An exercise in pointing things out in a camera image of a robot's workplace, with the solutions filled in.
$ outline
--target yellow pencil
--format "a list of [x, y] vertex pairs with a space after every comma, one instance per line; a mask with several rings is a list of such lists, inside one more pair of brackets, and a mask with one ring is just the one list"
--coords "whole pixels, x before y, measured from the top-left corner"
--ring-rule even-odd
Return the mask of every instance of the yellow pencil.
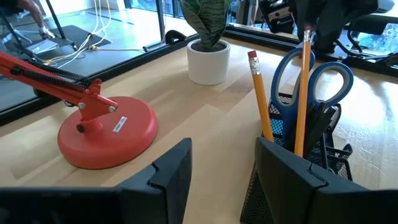
[[248, 56], [253, 77], [254, 91], [256, 92], [257, 105], [260, 112], [262, 132], [264, 133], [264, 137], [266, 139], [274, 142], [274, 136], [272, 135], [271, 121], [268, 112], [266, 93], [264, 90], [264, 84], [262, 82], [260, 63], [257, 58], [257, 53], [255, 50], [253, 50], [251, 52], [248, 52]]
[[298, 111], [296, 124], [296, 137], [294, 154], [303, 157], [305, 139], [305, 117], [307, 116], [308, 77], [310, 73], [311, 54], [311, 27], [304, 31], [304, 43], [302, 54], [302, 70], [300, 77], [300, 93], [298, 96]]

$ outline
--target metal ferrule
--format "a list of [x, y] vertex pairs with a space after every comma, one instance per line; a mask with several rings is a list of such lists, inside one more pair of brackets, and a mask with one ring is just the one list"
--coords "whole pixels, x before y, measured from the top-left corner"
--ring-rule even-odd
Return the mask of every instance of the metal ferrule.
[[258, 57], [250, 58], [249, 59], [249, 64], [250, 64], [250, 69], [251, 69], [251, 74], [252, 75], [261, 75], [260, 62], [259, 62], [259, 58]]
[[304, 41], [311, 42], [311, 31], [310, 30], [304, 31]]

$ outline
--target red desk lamp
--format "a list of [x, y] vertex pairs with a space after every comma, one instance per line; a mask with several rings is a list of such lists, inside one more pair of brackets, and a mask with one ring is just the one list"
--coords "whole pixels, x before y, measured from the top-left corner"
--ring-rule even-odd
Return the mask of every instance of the red desk lamp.
[[156, 137], [156, 115], [149, 105], [129, 96], [101, 96], [99, 79], [91, 83], [81, 75], [3, 52], [0, 73], [78, 107], [58, 132], [61, 153], [74, 166], [120, 165], [144, 152]]

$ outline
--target potted plant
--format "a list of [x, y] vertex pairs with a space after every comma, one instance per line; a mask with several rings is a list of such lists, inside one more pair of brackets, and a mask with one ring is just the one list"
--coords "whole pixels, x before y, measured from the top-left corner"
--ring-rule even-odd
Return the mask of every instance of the potted plant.
[[187, 45], [188, 76], [198, 84], [216, 85], [226, 80], [230, 45], [220, 40], [232, 0], [179, 0], [187, 23], [199, 39]]

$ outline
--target white plant pot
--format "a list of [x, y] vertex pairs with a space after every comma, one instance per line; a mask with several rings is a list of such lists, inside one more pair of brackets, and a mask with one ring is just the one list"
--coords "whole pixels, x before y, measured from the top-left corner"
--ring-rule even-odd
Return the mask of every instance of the white plant pot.
[[192, 49], [192, 44], [200, 40], [193, 40], [187, 45], [188, 49], [188, 77], [201, 85], [217, 85], [226, 80], [229, 65], [229, 51], [231, 46], [225, 40], [219, 40], [226, 46], [218, 52], [199, 52]]

